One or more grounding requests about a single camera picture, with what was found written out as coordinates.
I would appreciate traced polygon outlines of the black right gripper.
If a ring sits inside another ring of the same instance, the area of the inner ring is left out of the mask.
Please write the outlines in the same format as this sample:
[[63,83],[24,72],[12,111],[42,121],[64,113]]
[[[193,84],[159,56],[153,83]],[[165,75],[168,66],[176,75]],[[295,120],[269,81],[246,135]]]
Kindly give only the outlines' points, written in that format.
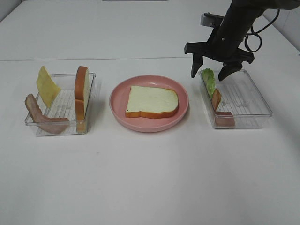
[[196,76],[203,65],[203,56],[224,62],[218,74],[220,82],[229,75],[240,71],[242,69],[241,61],[252,63],[255,59],[254,54],[240,49],[239,45],[253,22],[252,19],[229,14],[224,17],[219,27],[213,28],[206,42],[187,42],[184,52],[193,54],[191,78]]

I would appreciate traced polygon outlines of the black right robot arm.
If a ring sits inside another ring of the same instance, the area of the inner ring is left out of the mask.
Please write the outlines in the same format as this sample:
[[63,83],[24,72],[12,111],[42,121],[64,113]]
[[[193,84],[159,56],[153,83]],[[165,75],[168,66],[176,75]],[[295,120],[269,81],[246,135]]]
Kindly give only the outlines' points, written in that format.
[[218,74],[220,81],[240,71],[244,61],[251,64],[255,59],[253,52],[242,50],[239,45],[255,20],[267,9],[292,10],[299,5],[298,0],[233,0],[225,16],[203,14],[200,24],[213,30],[206,42],[185,45],[184,53],[193,55],[191,77],[203,65],[203,57],[223,63]]

